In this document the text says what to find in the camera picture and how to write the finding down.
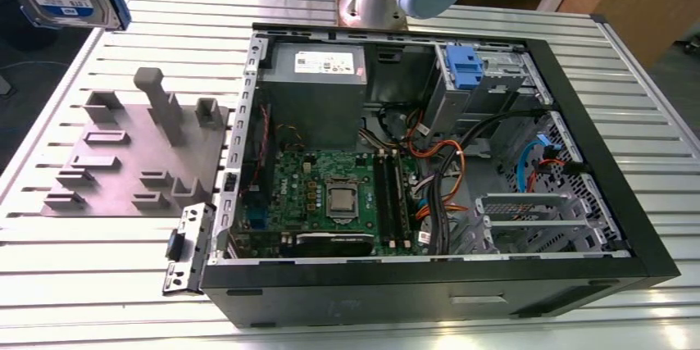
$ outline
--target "slotted metal table surface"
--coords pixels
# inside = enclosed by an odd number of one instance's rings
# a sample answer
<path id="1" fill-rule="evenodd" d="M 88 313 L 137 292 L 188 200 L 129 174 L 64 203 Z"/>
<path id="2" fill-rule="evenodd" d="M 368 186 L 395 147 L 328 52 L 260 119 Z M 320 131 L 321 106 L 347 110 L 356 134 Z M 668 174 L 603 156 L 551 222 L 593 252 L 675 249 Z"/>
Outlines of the slotted metal table surface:
<path id="1" fill-rule="evenodd" d="M 93 30 L 0 178 L 0 343 L 227 349 L 697 347 L 697 140 L 607 25 L 571 14 L 453 7 L 409 25 L 412 30 L 549 42 L 677 261 L 677 279 L 557 318 L 519 321 L 237 330 L 205 297 L 163 298 L 163 254 L 177 218 L 37 213 L 88 122 L 81 105 L 91 91 L 105 89 L 117 91 L 123 102 L 145 103 L 131 79 L 137 67 L 156 66 L 180 103 L 213 97 L 235 107 L 251 24 L 335 25 L 335 1 L 128 0 L 128 5 L 129 29 Z"/>

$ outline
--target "gray 3d printed holder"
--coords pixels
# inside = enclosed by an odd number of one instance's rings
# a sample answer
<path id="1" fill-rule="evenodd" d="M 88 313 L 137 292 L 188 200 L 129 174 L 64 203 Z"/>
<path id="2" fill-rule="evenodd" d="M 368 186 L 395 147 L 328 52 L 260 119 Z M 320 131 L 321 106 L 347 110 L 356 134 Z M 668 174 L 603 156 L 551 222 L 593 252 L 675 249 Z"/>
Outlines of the gray 3d printed holder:
<path id="1" fill-rule="evenodd" d="M 160 69 L 141 67 L 133 83 L 151 105 L 123 104 L 92 92 L 85 126 L 44 216 L 180 216 L 211 200 L 227 133 L 228 108 L 213 98 L 181 106 L 161 87 Z"/>

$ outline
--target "ram slot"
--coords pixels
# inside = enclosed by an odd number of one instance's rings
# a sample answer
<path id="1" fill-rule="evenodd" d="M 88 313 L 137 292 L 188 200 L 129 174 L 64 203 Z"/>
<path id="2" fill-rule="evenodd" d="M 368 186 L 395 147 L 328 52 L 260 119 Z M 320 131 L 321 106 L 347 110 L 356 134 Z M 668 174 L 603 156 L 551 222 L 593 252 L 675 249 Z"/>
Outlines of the ram slot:
<path id="1" fill-rule="evenodd" d="M 393 232 L 392 232 L 393 242 L 389 245 L 392 246 L 392 245 L 396 245 L 396 242 L 399 241 L 399 239 L 404 237 L 404 234 L 403 234 L 404 231 L 401 230 L 404 227 L 401 225 L 401 203 L 397 200 L 399 198 L 399 185 L 397 185 L 399 179 L 396 176 L 396 165 L 395 165 L 393 157 L 387 157 L 384 160 L 384 176 L 387 177 L 387 185 L 388 185 L 387 195 L 389 197 L 388 198 L 389 206 L 391 206 L 389 212 L 391 212 L 391 217 L 392 217 L 392 228 L 393 228 Z"/>
<path id="2" fill-rule="evenodd" d="M 372 164 L 375 168 L 375 201 L 377 221 L 380 222 L 380 239 L 381 244 L 389 246 L 393 241 L 393 222 L 387 190 L 387 175 L 384 172 L 385 158 L 376 155 Z"/>
<path id="3" fill-rule="evenodd" d="M 397 193 L 397 200 L 399 201 L 399 209 L 400 209 L 400 215 L 399 215 L 399 238 L 401 239 L 401 244 L 404 248 L 411 248 L 411 227 L 408 224 L 408 205 L 405 202 L 405 185 L 408 184 L 408 181 L 405 180 L 404 175 L 404 163 L 401 163 L 401 156 L 396 152 L 393 154 L 393 160 L 395 160 L 395 172 L 396 172 L 396 181 L 399 183 L 399 187 L 396 189 Z"/>

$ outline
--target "open computer tower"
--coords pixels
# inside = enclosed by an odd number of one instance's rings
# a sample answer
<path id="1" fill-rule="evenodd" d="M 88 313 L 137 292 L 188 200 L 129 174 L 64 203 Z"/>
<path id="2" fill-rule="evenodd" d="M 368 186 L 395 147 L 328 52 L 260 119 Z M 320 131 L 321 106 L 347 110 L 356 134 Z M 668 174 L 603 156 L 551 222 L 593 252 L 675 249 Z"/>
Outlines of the open computer tower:
<path id="1" fill-rule="evenodd" d="M 240 327 L 555 316 L 679 275 L 545 41 L 255 25 L 163 292 Z"/>

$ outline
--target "blue drive bay latch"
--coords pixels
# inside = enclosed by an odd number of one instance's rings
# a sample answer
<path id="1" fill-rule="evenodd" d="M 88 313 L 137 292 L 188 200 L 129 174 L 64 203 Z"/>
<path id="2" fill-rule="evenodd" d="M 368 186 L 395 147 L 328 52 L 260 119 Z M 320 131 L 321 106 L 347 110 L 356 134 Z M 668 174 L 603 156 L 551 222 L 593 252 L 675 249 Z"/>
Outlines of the blue drive bay latch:
<path id="1" fill-rule="evenodd" d="M 484 78 L 484 61 L 479 59 L 473 48 L 468 46 L 448 45 L 445 53 L 455 88 L 459 90 L 475 89 Z"/>

